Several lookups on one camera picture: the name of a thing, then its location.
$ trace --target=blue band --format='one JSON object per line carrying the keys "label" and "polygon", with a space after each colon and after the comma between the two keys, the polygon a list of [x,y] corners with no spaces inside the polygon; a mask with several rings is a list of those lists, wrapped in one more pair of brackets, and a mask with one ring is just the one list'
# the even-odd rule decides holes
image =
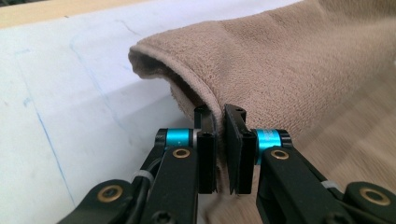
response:
{"label": "blue band", "polygon": [[188,147],[190,142],[189,129],[168,129],[166,133],[166,147]]}
{"label": "blue band", "polygon": [[275,129],[256,129],[259,155],[257,165],[262,164],[262,153],[268,147],[282,147],[279,133]]}

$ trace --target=wooden edge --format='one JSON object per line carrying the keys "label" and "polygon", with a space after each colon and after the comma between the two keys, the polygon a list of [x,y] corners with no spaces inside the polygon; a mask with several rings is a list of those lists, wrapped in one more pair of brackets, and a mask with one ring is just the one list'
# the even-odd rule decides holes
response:
{"label": "wooden edge", "polygon": [[0,7],[0,29],[121,7],[147,0],[49,0]]}

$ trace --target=white surface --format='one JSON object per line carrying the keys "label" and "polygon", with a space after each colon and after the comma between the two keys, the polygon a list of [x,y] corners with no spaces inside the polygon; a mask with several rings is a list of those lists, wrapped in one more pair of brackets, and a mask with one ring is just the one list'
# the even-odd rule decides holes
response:
{"label": "white surface", "polygon": [[54,223],[96,184],[130,180],[159,128],[191,126],[139,39],[295,1],[152,1],[0,30],[0,223]]}

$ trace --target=beige towel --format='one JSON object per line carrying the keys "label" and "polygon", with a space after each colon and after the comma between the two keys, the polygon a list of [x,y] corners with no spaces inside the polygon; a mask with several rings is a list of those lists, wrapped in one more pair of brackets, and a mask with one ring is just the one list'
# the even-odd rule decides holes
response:
{"label": "beige towel", "polygon": [[[396,191],[396,1],[311,0],[203,22],[139,41],[130,60],[142,78],[167,79],[190,118],[206,103],[222,131],[223,105],[242,106],[248,127],[288,130],[342,187]],[[207,221],[258,223],[254,193],[226,194]]]}

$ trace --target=folded towel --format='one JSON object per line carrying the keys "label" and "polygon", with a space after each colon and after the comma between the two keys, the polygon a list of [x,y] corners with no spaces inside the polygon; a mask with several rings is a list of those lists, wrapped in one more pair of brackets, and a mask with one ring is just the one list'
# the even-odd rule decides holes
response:
{"label": "folded towel", "polygon": [[[396,190],[396,120],[381,117],[394,114],[396,90],[379,90],[385,98],[361,91],[381,89],[395,77],[396,1],[308,0],[202,22],[145,38],[129,57],[142,78],[168,80],[190,118],[196,106],[207,104],[222,132],[223,105],[239,105],[247,111],[248,127],[288,130],[297,148],[342,186],[365,178]],[[219,167],[226,173],[224,163],[220,151]],[[253,207],[244,223],[257,222]],[[217,217],[210,220],[221,221]]]}

